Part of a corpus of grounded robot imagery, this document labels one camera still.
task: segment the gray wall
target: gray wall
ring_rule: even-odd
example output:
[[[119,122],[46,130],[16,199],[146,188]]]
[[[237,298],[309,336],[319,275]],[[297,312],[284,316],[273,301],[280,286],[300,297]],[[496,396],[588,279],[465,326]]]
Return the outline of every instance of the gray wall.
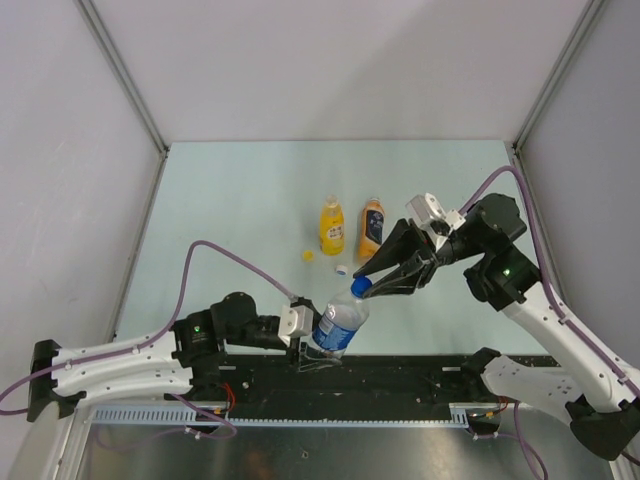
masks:
[[[640,365],[640,2],[610,2],[524,149],[576,313]]]
[[[104,340],[159,157],[72,1],[0,2],[0,65],[4,390],[34,342]],[[0,417],[0,478],[28,428]]]
[[[587,0],[96,0],[168,142],[516,135]]]

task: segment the orange bottle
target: orange bottle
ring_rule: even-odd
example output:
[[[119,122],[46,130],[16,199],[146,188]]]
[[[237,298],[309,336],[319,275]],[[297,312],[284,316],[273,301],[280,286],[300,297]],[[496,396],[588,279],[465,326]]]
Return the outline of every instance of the orange bottle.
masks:
[[[384,209],[378,198],[370,198],[362,210],[360,241],[358,242],[358,260],[365,264],[382,245],[382,227]]]
[[[320,215],[320,248],[325,255],[338,255],[344,250],[344,215],[338,197],[329,195]]]

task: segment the light blue tabletop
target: light blue tabletop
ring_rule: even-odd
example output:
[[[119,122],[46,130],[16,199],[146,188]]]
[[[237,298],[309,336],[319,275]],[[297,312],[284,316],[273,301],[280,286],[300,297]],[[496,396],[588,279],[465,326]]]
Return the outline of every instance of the light blue tabletop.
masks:
[[[405,204],[414,195],[429,192],[445,209],[460,208],[493,170],[508,163],[499,141],[175,143],[118,338],[168,321],[185,254],[198,239],[254,263],[322,311],[333,294],[350,285],[350,275],[341,277],[334,267],[344,264],[350,274],[356,269],[358,216],[368,198],[381,199],[386,237],[399,218],[408,217]],[[520,202],[508,174],[490,191]],[[323,256],[318,247],[318,220],[328,194],[338,196],[345,214],[347,246],[337,257]],[[528,232],[517,245],[533,258]],[[302,260],[307,249],[315,253],[312,263]],[[212,250],[199,247],[193,260],[180,318],[234,291],[253,296],[259,314],[279,315],[287,303],[264,280]],[[544,353],[527,332],[471,296],[462,272],[476,260],[441,268],[413,296],[372,299],[371,316],[347,354],[461,354],[485,346],[512,354]]]

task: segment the blue bottle cap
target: blue bottle cap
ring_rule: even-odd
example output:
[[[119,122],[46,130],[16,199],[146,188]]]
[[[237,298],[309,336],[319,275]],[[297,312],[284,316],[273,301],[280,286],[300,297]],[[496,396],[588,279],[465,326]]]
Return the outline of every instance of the blue bottle cap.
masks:
[[[357,277],[351,284],[351,293],[354,297],[362,298],[364,292],[369,290],[369,287],[373,285],[373,282],[367,277]]]

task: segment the plastic water bottle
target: plastic water bottle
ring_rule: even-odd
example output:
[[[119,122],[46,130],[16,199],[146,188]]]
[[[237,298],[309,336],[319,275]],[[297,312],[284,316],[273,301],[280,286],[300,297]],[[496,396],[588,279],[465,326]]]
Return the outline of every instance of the plastic water bottle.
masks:
[[[349,290],[335,295],[311,334],[310,346],[324,357],[339,359],[358,329],[369,318],[369,305],[362,298],[372,285],[367,277],[358,277]]]

